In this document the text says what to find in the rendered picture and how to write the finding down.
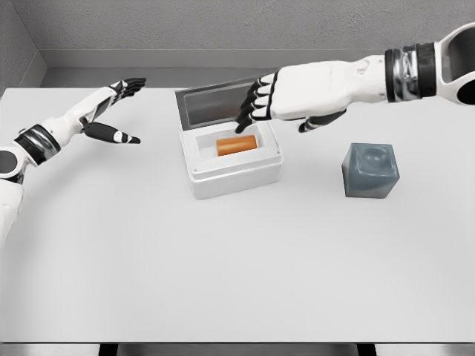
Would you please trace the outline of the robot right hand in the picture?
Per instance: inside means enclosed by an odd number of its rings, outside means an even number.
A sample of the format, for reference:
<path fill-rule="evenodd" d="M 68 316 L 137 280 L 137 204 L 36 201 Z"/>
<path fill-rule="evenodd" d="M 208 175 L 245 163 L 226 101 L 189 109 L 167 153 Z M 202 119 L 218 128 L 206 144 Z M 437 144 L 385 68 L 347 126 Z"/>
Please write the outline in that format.
<path fill-rule="evenodd" d="M 299 131 L 312 130 L 311 117 L 340 116 L 350 104 L 345 88 L 347 62 L 292 65 L 257 79 L 246 93 L 235 120 L 237 134 L 265 120 L 307 119 Z"/>

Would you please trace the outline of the orange cylinder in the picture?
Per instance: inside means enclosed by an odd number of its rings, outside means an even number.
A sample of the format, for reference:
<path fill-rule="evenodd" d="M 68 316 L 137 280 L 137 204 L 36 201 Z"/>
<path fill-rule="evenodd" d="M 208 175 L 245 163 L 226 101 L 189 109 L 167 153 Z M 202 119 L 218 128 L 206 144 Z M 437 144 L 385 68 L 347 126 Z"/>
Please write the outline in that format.
<path fill-rule="evenodd" d="M 216 149 L 218 156 L 236 154 L 243 151 L 249 151 L 258 147 L 254 135 L 235 136 L 216 140 Z"/>

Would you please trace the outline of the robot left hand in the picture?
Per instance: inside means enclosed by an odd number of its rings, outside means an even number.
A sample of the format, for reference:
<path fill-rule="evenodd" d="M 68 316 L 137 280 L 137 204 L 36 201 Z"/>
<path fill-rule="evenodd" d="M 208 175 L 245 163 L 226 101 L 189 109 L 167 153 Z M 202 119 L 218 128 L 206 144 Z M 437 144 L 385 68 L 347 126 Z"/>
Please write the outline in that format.
<path fill-rule="evenodd" d="M 101 116 L 110 106 L 127 97 L 134 96 L 146 84 L 146 78 L 122 79 L 108 86 L 114 93 L 111 93 L 107 99 L 102 100 L 92 111 L 90 117 L 83 117 L 79 121 L 82 124 L 82 133 L 86 136 L 103 142 L 114 144 L 140 144 L 140 139 L 128 135 L 110 125 L 97 122 L 96 119 Z"/>

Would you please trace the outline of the grey cube with dent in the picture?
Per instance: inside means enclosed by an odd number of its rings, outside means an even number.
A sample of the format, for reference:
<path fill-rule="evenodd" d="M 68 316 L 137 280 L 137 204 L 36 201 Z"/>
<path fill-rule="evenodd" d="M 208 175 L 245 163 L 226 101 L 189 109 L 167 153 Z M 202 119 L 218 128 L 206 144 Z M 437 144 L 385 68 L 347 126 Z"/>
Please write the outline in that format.
<path fill-rule="evenodd" d="M 346 197 L 384 199 L 400 178 L 389 144 L 351 143 L 341 169 Z"/>

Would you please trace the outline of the white box lid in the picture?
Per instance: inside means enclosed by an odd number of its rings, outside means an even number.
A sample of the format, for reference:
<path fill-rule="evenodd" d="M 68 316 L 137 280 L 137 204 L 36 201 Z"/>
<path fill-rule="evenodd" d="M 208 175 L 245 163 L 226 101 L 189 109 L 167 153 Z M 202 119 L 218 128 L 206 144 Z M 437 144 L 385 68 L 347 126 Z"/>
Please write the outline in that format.
<path fill-rule="evenodd" d="M 176 90 L 182 131 L 233 122 L 257 77 Z"/>

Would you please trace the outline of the white open box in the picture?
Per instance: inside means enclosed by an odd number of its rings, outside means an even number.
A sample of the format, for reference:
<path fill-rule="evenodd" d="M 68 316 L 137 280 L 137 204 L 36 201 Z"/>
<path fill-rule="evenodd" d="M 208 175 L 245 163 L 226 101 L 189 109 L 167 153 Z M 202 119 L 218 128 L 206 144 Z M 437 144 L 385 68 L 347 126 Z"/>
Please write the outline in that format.
<path fill-rule="evenodd" d="M 194 197 L 198 200 L 232 194 L 278 182 L 284 158 L 268 122 L 247 128 L 256 149 L 217 155 L 218 139 L 235 138 L 234 122 L 181 131 L 181 142 Z"/>

